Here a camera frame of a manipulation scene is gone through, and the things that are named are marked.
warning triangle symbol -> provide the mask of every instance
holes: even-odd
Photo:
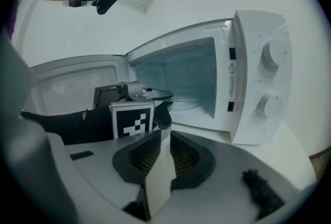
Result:
[[[236,67],[233,65],[233,63],[231,63],[231,65],[229,66],[229,70],[236,70]]]

purple clothing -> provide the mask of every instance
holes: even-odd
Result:
[[[7,15],[7,19],[5,22],[5,28],[7,30],[10,40],[12,38],[12,34],[14,33],[18,7],[19,7],[19,2],[15,1],[11,10],[9,11],[9,13]]]

white wall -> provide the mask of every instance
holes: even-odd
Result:
[[[236,9],[282,14],[293,49],[292,93],[284,120],[308,155],[331,146],[331,36],[316,0],[155,0],[144,14],[116,3],[104,16],[94,8],[64,8],[39,1],[25,32],[30,66],[54,59],[125,54],[177,28],[233,17]]]

microwave knob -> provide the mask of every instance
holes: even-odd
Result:
[[[286,44],[279,40],[273,39],[263,46],[263,58],[274,67],[280,67],[285,64],[288,57],[288,48]]]
[[[268,92],[264,94],[258,104],[258,112],[268,118],[275,117],[280,114],[283,107],[283,99],[276,92]]]

open microwave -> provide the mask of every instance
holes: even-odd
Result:
[[[282,15],[237,10],[232,19],[181,28],[127,54],[70,57],[32,69],[38,82],[25,111],[92,109],[96,87],[139,81],[173,94],[173,122],[228,131],[233,143],[264,144],[287,106],[292,53]]]

